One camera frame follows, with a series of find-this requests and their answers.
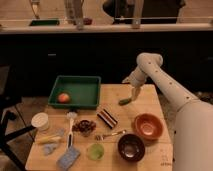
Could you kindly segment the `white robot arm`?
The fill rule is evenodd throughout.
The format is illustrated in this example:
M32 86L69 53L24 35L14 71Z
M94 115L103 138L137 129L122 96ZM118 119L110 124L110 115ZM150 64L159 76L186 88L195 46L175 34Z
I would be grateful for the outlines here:
M213 105L200 100L161 69L163 57L140 53L136 68L123 83L132 86L131 100L150 77L177 112L172 171L213 171Z

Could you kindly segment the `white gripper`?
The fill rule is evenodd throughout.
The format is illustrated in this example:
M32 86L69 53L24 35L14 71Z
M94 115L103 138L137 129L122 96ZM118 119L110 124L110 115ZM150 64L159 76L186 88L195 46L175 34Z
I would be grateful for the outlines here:
M127 76L126 78L122 80L123 83L129 83L133 87L135 87L132 89L132 95L131 95L132 101L135 101L137 99L141 91L140 87L145 84L146 79L147 79L147 75L143 71L141 71L139 67L136 67L130 73L129 76Z

